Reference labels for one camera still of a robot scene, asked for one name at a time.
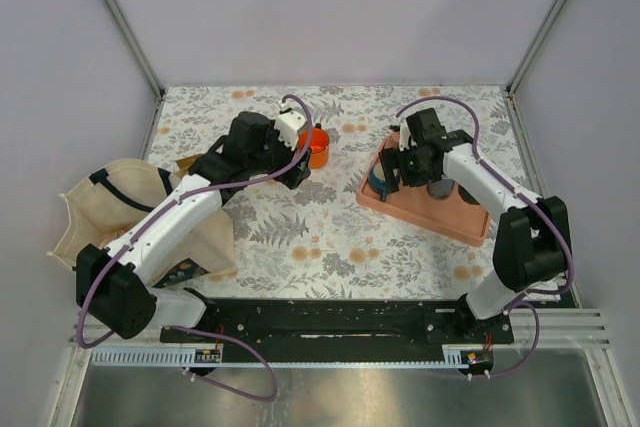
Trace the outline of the blue mug cream base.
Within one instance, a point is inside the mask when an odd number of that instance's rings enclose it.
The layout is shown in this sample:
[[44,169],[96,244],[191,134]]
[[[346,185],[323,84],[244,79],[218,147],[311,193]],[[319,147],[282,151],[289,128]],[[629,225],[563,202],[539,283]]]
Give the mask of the blue mug cream base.
[[393,170],[392,184],[394,187],[389,189],[387,185],[386,176],[380,162],[374,164],[369,170],[367,181],[371,190],[379,196],[381,202],[386,202],[389,195],[399,190],[399,182],[401,176],[398,169]]

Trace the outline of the orange mug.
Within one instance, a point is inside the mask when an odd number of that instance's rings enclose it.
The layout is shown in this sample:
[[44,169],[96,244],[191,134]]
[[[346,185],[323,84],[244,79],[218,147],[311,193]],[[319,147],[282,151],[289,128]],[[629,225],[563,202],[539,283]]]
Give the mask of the orange mug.
[[330,138],[328,133],[320,127],[312,131],[310,142],[310,160],[308,166],[311,170],[323,168],[329,159]]

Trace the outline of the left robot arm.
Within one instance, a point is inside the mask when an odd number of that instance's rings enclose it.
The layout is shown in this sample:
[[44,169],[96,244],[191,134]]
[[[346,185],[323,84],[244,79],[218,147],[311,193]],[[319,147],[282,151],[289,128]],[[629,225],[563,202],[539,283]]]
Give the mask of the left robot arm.
[[181,327],[196,342],[216,333],[206,299],[187,289],[157,288],[162,262],[206,217],[249,185],[274,179],[290,189],[310,175],[313,129],[308,108],[284,109],[270,119],[243,111],[227,134],[189,167],[178,185],[132,229],[103,248],[89,244],[76,258],[78,343],[88,348],[84,323],[92,316],[123,339],[149,327]]

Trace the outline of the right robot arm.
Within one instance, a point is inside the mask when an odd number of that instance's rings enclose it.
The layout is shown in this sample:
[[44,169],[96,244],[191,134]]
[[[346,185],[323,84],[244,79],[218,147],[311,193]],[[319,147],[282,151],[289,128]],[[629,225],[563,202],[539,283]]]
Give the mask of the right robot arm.
[[573,279],[568,211],[560,198],[543,198],[516,183],[482,156],[477,134],[447,130],[432,108],[401,119],[393,130],[397,146],[379,154],[386,195],[447,181],[497,223],[493,271],[462,297],[455,318],[462,340],[480,341],[490,332],[490,318],[528,293],[544,294],[541,283],[560,275]]

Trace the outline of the salmon textured mug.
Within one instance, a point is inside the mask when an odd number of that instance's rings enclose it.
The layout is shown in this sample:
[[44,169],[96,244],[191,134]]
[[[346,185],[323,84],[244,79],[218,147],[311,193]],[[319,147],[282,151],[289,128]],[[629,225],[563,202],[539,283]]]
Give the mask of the salmon textured mug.
[[397,150],[398,147],[399,147],[399,141],[400,141],[400,133],[399,132],[392,132],[388,136],[388,138],[386,139],[385,148],[386,149]]

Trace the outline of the grey-blue square mug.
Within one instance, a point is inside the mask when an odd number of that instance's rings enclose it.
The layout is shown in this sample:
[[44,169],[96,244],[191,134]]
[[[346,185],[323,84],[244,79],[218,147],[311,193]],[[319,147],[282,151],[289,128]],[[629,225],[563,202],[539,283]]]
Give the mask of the grey-blue square mug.
[[437,201],[443,201],[451,197],[456,186],[454,180],[444,178],[432,183],[426,187],[428,195]]

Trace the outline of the dark green mug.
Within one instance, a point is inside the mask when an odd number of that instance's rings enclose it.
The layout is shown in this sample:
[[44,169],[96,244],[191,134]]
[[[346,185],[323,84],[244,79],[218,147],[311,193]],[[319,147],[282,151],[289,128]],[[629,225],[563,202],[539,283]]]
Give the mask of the dark green mug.
[[458,185],[458,195],[460,198],[469,205],[479,205],[480,202],[462,185]]

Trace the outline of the salmon pink tray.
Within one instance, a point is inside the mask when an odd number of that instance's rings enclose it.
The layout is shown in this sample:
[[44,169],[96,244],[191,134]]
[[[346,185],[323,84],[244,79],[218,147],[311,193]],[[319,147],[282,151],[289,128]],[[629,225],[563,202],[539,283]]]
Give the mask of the salmon pink tray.
[[490,215],[479,205],[466,203],[454,188],[444,200],[432,198],[425,187],[405,187],[385,202],[367,180],[361,182],[356,202],[378,213],[443,235],[472,247],[481,247],[488,235]]

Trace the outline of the brown paper packet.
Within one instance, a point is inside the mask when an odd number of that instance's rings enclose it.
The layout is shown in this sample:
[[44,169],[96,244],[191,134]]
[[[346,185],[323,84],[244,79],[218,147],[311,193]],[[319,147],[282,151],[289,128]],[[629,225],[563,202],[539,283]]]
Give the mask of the brown paper packet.
[[193,156],[176,160],[175,163],[177,166],[177,170],[174,172],[174,174],[178,177],[185,176],[188,173],[189,168],[194,164],[194,162],[198,158],[199,158],[198,155],[193,155]]

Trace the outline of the floral table mat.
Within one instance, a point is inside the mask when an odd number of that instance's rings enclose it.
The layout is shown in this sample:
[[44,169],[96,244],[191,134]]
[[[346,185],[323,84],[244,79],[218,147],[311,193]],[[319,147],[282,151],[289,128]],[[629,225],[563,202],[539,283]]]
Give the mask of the floral table mat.
[[483,155],[528,185],[511,117],[497,86],[308,86],[294,94],[330,139],[325,167],[290,190],[269,181],[227,205],[235,272],[200,274],[184,261],[174,288],[211,297],[457,299],[492,270],[494,237],[471,247],[357,203],[366,169],[396,113],[432,107],[442,124],[478,134]]

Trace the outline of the cream tote bag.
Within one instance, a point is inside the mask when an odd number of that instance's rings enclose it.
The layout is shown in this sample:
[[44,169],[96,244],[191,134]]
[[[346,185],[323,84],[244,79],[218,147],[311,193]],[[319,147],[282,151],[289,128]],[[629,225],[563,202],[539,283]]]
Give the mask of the cream tote bag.
[[[120,159],[81,180],[61,198],[69,226],[50,255],[74,268],[88,244],[103,248],[157,207],[182,175],[139,159]],[[162,260],[149,285],[163,288],[200,276],[237,272],[233,222],[222,210],[210,214]]]

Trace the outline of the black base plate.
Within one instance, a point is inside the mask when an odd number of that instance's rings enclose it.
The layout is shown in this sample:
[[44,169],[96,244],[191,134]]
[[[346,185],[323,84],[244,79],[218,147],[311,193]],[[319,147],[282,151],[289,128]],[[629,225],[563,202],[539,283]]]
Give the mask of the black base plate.
[[196,330],[268,338],[382,337],[426,344],[509,345],[508,316],[476,320],[457,301],[212,299]]

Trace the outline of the aluminium frame rail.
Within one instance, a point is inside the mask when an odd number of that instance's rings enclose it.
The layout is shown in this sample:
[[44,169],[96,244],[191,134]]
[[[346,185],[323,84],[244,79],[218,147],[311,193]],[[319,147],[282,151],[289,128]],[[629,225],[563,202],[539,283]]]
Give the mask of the aluminium frame rail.
[[104,3],[110,17],[115,22],[116,28],[134,58],[139,71],[149,87],[149,90],[152,92],[156,100],[161,100],[165,93],[165,89],[147,55],[144,53],[137,36],[131,28],[120,2],[118,0],[102,0],[102,2]]

